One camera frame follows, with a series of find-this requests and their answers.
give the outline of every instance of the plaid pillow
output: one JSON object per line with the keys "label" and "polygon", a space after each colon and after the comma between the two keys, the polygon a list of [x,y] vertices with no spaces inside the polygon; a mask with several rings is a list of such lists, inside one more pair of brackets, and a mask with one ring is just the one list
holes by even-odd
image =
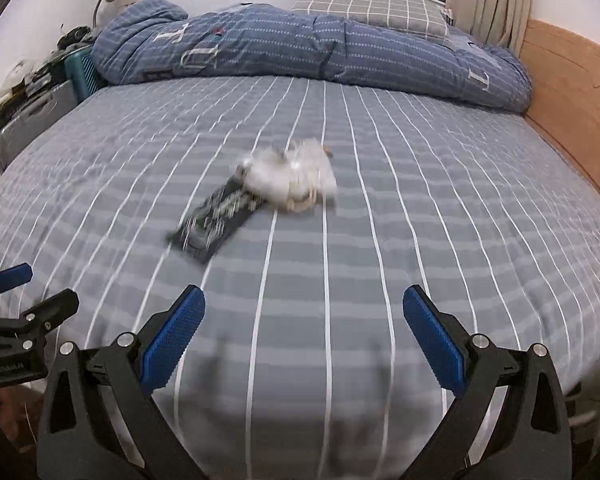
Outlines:
{"label": "plaid pillow", "polygon": [[443,7],[429,0],[297,0],[291,8],[307,14],[335,14],[376,27],[414,34],[451,50]]}

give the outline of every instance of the metal screw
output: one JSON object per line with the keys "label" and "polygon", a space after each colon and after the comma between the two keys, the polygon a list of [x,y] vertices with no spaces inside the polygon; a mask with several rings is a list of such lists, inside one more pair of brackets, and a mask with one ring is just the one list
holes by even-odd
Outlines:
{"label": "metal screw", "polygon": [[118,343],[118,346],[126,348],[127,346],[131,346],[135,339],[135,336],[131,332],[125,332],[118,336],[116,342]]}
{"label": "metal screw", "polygon": [[546,346],[541,345],[540,343],[536,343],[534,345],[534,354],[536,354],[538,357],[544,357],[545,355],[547,355],[548,351],[546,349]]}
{"label": "metal screw", "polygon": [[60,353],[62,355],[69,355],[73,351],[74,351],[74,344],[71,341],[62,343],[62,346],[60,347]]}
{"label": "metal screw", "polygon": [[474,342],[474,345],[478,348],[487,348],[487,346],[489,346],[489,338],[482,334],[474,335],[472,341]]}

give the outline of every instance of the rolled blue comforter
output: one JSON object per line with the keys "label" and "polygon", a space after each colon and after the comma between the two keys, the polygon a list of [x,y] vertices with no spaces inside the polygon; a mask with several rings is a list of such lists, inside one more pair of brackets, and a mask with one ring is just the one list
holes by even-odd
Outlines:
{"label": "rolled blue comforter", "polygon": [[162,78],[281,75],[454,98],[522,113],[531,79],[509,50],[450,28],[455,51],[411,34],[328,14],[248,4],[190,18],[165,0],[142,0],[93,47],[113,84]]}

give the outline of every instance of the headboard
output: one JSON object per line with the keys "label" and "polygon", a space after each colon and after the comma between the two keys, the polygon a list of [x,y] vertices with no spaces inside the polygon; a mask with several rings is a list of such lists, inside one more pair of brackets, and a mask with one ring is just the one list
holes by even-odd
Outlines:
{"label": "headboard", "polygon": [[600,45],[529,20],[520,57],[534,81],[526,120],[600,192]]}

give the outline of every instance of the blue gripper pad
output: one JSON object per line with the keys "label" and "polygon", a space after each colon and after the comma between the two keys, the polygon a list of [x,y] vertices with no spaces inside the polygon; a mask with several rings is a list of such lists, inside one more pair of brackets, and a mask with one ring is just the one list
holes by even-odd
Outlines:
{"label": "blue gripper pad", "polygon": [[29,283],[33,278],[33,270],[27,264],[0,271],[0,294]]}
{"label": "blue gripper pad", "polygon": [[451,390],[456,397],[461,397],[465,388],[462,354],[436,315],[412,286],[404,291],[402,310],[404,319],[416,336],[438,384],[445,390]]}
{"label": "blue gripper pad", "polygon": [[167,385],[204,315],[205,295],[194,287],[144,352],[140,386],[145,394]]}

